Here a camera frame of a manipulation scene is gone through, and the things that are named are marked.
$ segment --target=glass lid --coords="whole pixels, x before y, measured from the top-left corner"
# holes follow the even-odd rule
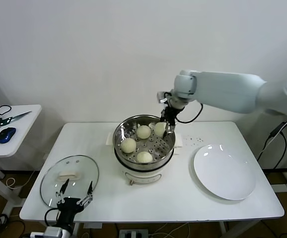
[[[69,179],[63,197],[84,198],[92,183],[95,190],[98,182],[99,170],[97,163],[85,155],[66,157],[54,164],[44,175],[40,195],[49,207],[57,207],[56,192],[60,192],[62,185]]]

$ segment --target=steamed bun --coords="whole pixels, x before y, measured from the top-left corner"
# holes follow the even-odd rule
[[[136,149],[136,146],[137,145],[136,145],[135,140],[131,138],[126,138],[120,144],[120,148],[122,149],[122,151],[127,154],[134,152]]]
[[[151,130],[149,126],[141,125],[138,127],[136,133],[140,139],[147,139],[151,134]]]
[[[138,163],[150,163],[152,162],[152,155],[147,151],[142,151],[137,154]]]

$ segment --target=scissors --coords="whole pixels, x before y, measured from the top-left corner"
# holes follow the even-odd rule
[[[8,124],[10,124],[11,122],[14,122],[14,121],[16,121],[16,120],[19,120],[19,119],[21,119],[22,117],[24,117],[25,115],[27,115],[27,114],[29,114],[29,113],[31,113],[31,112],[32,112],[32,111],[29,111],[29,112],[26,112],[26,113],[19,114],[19,115],[15,116],[15,117],[9,117],[9,118],[6,118],[6,119],[0,118],[0,127],[1,127],[1,126],[5,126],[5,125],[8,125]]]

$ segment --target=white plate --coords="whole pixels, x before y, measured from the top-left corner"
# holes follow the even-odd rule
[[[256,185],[248,162],[224,145],[202,147],[194,157],[194,169],[209,191],[228,200],[245,199]]]

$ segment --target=white wall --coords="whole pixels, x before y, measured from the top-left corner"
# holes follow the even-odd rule
[[[42,105],[40,152],[67,121],[159,115],[155,94],[181,69],[287,78],[287,1],[0,0],[0,103]],[[199,120],[242,117],[205,107]]]

